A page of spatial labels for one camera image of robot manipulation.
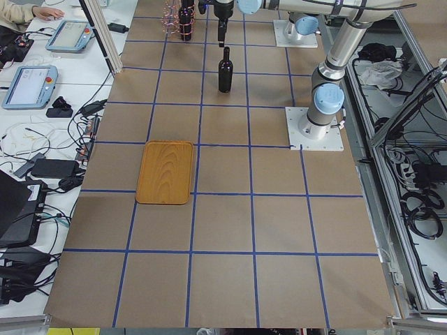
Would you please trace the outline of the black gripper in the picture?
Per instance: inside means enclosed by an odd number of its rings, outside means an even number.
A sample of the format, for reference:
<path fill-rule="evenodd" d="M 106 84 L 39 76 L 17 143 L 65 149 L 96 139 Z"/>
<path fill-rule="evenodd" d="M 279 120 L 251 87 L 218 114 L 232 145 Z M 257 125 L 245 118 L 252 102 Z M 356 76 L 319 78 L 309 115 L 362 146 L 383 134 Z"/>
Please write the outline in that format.
<path fill-rule="evenodd" d="M 225 47 L 228 19 L 233 16 L 233 0 L 199 0 L 198 10 L 204 14 L 209 6 L 214 6 L 214 15 L 219 19 L 218 43 L 219 47 Z"/>

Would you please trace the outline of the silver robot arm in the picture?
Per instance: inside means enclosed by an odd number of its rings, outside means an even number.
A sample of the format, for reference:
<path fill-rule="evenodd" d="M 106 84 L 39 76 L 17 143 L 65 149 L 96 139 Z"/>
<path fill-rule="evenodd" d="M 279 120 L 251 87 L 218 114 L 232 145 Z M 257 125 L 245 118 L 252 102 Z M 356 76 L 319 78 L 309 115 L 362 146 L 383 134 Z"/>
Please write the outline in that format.
<path fill-rule="evenodd" d="M 218 41 L 221 47 L 224 46 L 226 25 L 235 6 L 248 15 L 266 9 L 345 19 L 325 61 L 312 74 L 312 103 L 298 122 L 298 130 L 305 137 L 320 140 L 329 132 L 335 114 L 342 108 L 344 92 L 339 81 L 344 77 L 346 65 L 366 30 L 396 10 L 412 8 L 416 4 L 404 5 L 401 1 L 199 1 L 199 12 L 204 13 L 208 6 L 214 7 L 214 15 L 219 19 Z"/>

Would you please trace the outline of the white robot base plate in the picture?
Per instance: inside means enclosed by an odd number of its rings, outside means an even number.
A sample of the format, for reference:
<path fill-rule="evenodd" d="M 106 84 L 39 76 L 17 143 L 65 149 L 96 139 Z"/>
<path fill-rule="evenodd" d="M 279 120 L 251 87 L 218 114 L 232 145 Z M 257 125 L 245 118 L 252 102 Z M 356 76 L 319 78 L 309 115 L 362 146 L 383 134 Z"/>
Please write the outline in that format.
<path fill-rule="evenodd" d="M 317 126 L 307 118 L 308 107 L 286 107 L 286 123 L 291 150 L 343 151 L 341 131 L 336 116 L 331 123 Z"/>

